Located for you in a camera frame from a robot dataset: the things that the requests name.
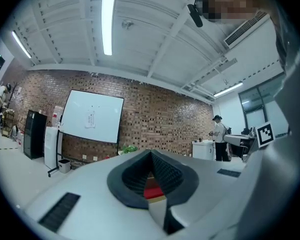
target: trash can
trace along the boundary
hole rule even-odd
[[[71,169],[71,163],[68,159],[62,159],[58,161],[59,171],[63,174],[66,174]]]

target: brick wall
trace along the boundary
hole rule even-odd
[[[88,72],[73,70],[26,71],[14,59],[2,80],[5,84],[18,82],[22,87],[10,105],[21,129],[24,129],[28,110],[42,110],[48,117],[47,125],[51,126],[54,107],[66,105],[71,89],[124,98],[120,146],[126,143],[140,149],[162,149],[188,155],[192,152],[191,141],[200,137],[208,139],[214,126],[210,105],[121,77],[91,76]],[[90,162],[93,156],[98,160],[114,156],[116,145],[65,135],[62,153],[79,160],[85,154]]]

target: paper on whiteboard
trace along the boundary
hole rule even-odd
[[[95,111],[94,110],[88,110],[85,113],[84,127],[85,128],[94,128],[94,127],[96,127],[96,123],[95,123]]]

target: window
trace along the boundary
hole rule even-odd
[[[258,127],[270,121],[276,137],[288,132],[288,122],[274,99],[285,78],[284,74],[239,93],[245,127]]]

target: white cabinet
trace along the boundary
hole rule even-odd
[[[192,157],[204,160],[214,160],[214,148],[212,140],[192,142]]]

